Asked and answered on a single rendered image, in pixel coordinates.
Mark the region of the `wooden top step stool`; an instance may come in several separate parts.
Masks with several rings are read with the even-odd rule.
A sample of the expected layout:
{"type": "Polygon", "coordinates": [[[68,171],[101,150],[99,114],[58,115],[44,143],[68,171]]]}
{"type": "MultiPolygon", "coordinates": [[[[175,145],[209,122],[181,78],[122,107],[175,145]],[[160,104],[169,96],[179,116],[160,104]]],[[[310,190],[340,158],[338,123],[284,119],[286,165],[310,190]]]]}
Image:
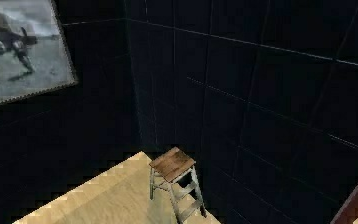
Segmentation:
{"type": "Polygon", "coordinates": [[[207,217],[195,164],[196,161],[178,147],[171,148],[149,163],[149,197],[154,199],[156,189],[168,192],[177,224],[184,224],[196,210],[199,210],[204,218],[207,217]],[[191,175],[191,182],[175,192],[173,186],[187,174],[191,175]],[[179,202],[192,191],[196,194],[195,201],[181,211],[179,202]]]}

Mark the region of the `grey framed wall picture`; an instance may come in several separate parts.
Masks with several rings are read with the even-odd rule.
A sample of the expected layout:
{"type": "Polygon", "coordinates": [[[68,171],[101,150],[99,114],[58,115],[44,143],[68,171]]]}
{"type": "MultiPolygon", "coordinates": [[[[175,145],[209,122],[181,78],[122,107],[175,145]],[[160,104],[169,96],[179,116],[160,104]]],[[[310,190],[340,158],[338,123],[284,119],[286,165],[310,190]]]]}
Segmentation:
{"type": "Polygon", "coordinates": [[[56,0],[0,0],[0,105],[77,83],[56,0]]]}

